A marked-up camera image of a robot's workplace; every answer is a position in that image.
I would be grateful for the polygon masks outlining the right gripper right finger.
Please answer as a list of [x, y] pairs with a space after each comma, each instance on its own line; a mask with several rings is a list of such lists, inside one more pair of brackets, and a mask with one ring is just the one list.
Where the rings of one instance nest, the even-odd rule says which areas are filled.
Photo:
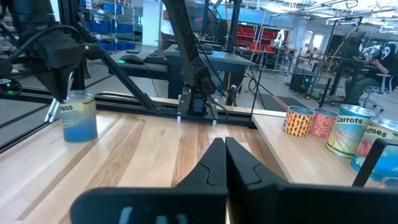
[[226, 138], [229, 196], [238, 223], [397, 223], [397, 191], [293, 184]]

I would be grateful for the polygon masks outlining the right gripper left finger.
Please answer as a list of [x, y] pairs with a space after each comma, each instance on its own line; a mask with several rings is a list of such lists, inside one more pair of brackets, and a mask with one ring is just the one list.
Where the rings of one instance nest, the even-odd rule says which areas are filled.
[[224, 223], [226, 145], [221, 138], [175, 187], [101, 187], [72, 203], [72, 223]]

